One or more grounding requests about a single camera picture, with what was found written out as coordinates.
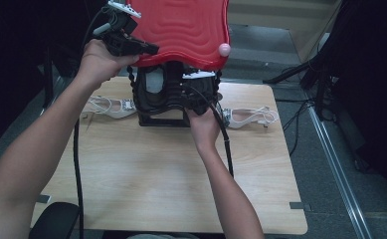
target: wooden table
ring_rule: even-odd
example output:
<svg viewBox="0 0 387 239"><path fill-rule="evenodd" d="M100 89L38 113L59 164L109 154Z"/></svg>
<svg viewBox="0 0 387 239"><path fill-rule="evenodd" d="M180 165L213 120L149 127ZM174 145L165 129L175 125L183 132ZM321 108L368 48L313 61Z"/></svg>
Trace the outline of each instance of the wooden table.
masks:
<svg viewBox="0 0 387 239"><path fill-rule="evenodd" d="M277 110L268 86L222 83L220 93L223 108L266 105ZM130 99L129 80L111 79L95 95ZM168 114L181 117L179 111ZM300 202L300 197L281 123L248 124L228 129L228 134L235 179L255 206L264 231L304 234L303 210L290 209L290 202ZM226 162L221 135L217 145ZM142 127L137 115L89 115L81 118L80 165L87 229L222 232L189 128ZM52 196L50 203L78 204L73 138L43 194ZM46 206L37 203L33 223Z"/></svg>

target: metal strip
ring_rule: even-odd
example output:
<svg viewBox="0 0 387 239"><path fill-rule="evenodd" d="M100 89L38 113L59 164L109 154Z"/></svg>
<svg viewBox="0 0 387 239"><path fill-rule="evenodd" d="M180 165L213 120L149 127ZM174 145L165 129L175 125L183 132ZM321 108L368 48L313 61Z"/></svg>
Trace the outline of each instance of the metal strip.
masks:
<svg viewBox="0 0 387 239"><path fill-rule="evenodd" d="M350 184L348 183L347 177L345 176L341 163L338 160L324 123L319 120L314 108L309 108L308 111L310 113L310 117L313 121L317 135L319 136L320 142L322 143L322 147L325 151L330 169L332 170L336 185L338 186L339 192L341 193L342 200L344 201L357 237L359 239L371 239L372 235L360 209L360 205L354 195L354 192L351 189Z"/></svg>

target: hand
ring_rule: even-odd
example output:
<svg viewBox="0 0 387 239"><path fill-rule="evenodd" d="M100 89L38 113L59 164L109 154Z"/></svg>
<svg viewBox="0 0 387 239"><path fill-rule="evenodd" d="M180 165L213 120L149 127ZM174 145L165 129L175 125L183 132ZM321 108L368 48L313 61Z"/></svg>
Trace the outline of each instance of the hand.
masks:
<svg viewBox="0 0 387 239"><path fill-rule="evenodd" d="M115 57L109 53L103 41L93 39L85 45L78 75L83 81L89 81L96 90L100 84L115 77L123 67L134 64L138 59L138 56Z"/></svg>
<svg viewBox="0 0 387 239"><path fill-rule="evenodd" d="M186 113L190 119L191 132L198 150L215 147L215 141L221 129L212 110L209 108L201 116L191 110L186 110Z"/></svg>

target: floor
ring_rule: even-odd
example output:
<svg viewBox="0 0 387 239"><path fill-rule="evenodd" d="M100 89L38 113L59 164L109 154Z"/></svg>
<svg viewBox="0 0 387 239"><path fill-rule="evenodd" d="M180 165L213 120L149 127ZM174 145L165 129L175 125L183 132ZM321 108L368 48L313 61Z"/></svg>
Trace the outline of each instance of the floor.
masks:
<svg viewBox="0 0 387 239"><path fill-rule="evenodd" d="M223 71L223 81L261 84L262 80L278 76L299 64L287 30L235 25L231 30L233 51ZM311 92L305 93L299 87L302 74L272 85L283 124L293 119L302 101L311 96ZM43 94L40 93L10 126L0 140L0 155L39 115L42 103ZM291 162L301 200L306 206L308 231L304 235L267 235L267 238L387 238L387 181L378 174L356 170L340 128L331 121L318 121L313 109L305 108L298 122L294 119L286 129L285 135L289 150L294 149L296 140ZM344 202L346 197L341 194L341 186L332 172L333 161L339 163L344 172L342 177L356 199L354 209L362 211L363 223L357 224L366 226L363 233L356 232L358 226L351 220L350 208ZM101 238L102 234L102 231L87 231L85 236ZM79 238L77 230L72 238Z"/></svg>

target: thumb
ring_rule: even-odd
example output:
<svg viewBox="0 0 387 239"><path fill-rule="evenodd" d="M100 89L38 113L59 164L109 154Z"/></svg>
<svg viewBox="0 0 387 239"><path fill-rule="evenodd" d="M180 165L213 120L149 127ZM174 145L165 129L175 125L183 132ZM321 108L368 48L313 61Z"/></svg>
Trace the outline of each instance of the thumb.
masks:
<svg viewBox="0 0 387 239"><path fill-rule="evenodd" d="M139 55L124 56L117 58L117 61L121 67L129 66L136 63L139 60Z"/></svg>

